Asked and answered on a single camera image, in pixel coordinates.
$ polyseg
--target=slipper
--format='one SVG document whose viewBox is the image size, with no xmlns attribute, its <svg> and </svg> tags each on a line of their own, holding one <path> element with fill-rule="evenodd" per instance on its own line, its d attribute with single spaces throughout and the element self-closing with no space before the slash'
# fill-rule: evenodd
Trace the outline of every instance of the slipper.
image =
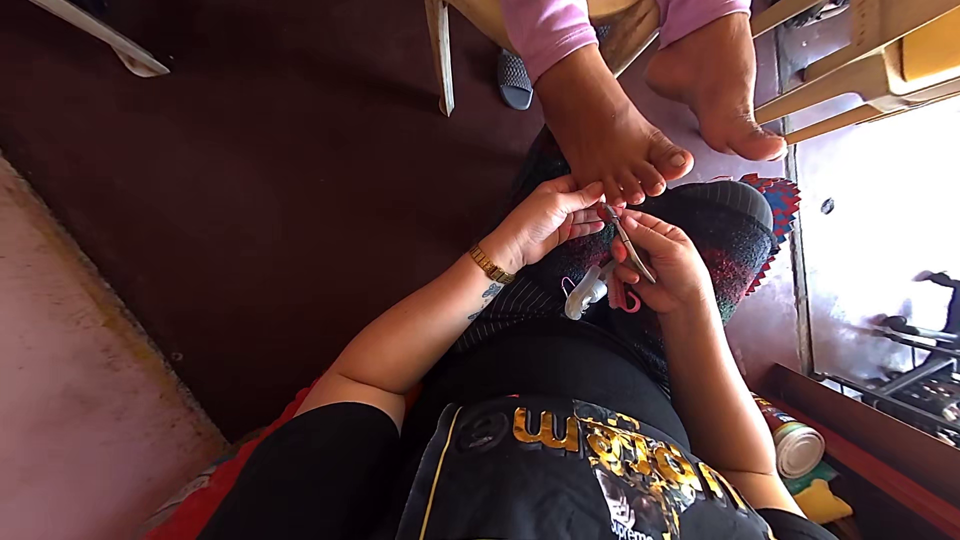
<svg viewBox="0 0 960 540">
<path fill-rule="evenodd" d="M 534 87 L 527 76 L 527 68 L 519 56 L 506 49 L 500 51 L 496 61 L 496 83 L 500 97 L 516 110 L 527 110 L 534 99 Z"/>
</svg>

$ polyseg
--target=white plastic tool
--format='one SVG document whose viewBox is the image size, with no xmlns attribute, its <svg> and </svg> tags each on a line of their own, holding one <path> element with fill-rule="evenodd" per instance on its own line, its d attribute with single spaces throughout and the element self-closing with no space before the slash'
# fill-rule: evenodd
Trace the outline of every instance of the white plastic tool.
<svg viewBox="0 0 960 540">
<path fill-rule="evenodd" d="M 584 278 L 577 283 L 577 286 L 573 287 L 573 292 L 566 297 L 564 313 L 568 319 L 579 321 L 590 304 L 594 304 L 607 296 L 605 281 L 614 266 L 616 266 L 615 261 L 611 261 L 602 270 L 596 264 L 590 266 Z"/>
</svg>

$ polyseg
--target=pink sleeve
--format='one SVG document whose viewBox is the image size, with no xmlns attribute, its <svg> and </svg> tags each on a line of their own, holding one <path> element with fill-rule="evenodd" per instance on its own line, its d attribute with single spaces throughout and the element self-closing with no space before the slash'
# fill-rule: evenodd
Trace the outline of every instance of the pink sleeve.
<svg viewBox="0 0 960 540">
<path fill-rule="evenodd" d="M 531 83 L 566 55 L 597 42 L 587 0 L 500 0 L 500 7 Z"/>
<path fill-rule="evenodd" d="M 657 0 L 660 47 L 731 13 L 750 13 L 750 0 Z M 597 42 L 587 0 L 500 0 L 507 36 L 523 58 L 530 82 L 566 55 Z"/>
<path fill-rule="evenodd" d="M 750 0 L 657 0 L 660 48 L 731 13 L 750 13 Z"/>
</svg>

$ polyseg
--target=wrist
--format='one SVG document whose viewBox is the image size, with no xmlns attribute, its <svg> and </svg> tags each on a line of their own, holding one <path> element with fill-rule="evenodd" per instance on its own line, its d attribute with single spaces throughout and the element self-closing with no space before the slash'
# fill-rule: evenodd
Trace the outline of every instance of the wrist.
<svg viewBox="0 0 960 540">
<path fill-rule="evenodd" d="M 689 332 L 690 329 L 721 324 L 720 311 L 717 308 L 716 301 L 712 298 L 702 298 L 684 303 L 671 311 L 658 313 L 658 318 L 664 335 L 674 329 Z"/>
<path fill-rule="evenodd" d="M 516 274 L 523 268 L 523 254 L 514 242 L 503 238 L 497 231 L 493 231 L 477 243 L 483 253 L 504 272 Z"/>
</svg>

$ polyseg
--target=tin can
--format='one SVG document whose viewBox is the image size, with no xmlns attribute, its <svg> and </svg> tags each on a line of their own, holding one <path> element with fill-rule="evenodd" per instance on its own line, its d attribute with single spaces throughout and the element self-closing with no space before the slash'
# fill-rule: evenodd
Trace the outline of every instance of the tin can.
<svg viewBox="0 0 960 540">
<path fill-rule="evenodd" d="M 789 479 L 795 479 L 812 471 L 824 457 L 824 436 L 757 394 L 753 396 L 756 406 L 763 414 L 763 420 L 774 436 L 778 472 Z"/>
</svg>

